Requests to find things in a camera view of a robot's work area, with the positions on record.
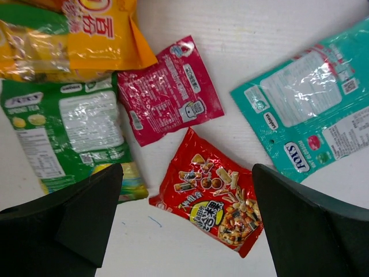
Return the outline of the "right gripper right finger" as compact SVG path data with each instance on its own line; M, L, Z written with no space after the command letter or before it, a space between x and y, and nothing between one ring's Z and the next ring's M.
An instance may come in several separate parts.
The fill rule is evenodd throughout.
M368 276L368 210L263 164L254 190L277 276Z

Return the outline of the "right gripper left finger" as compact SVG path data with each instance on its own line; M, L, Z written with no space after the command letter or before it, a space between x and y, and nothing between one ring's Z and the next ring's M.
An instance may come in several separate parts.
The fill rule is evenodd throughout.
M1 276L95 276L103 264L123 170L113 164L1 211Z

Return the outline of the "red snack packet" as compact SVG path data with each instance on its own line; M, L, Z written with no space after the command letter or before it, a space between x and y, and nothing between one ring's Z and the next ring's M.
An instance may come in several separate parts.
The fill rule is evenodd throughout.
M188 128L149 204L247 256L263 230L252 172Z

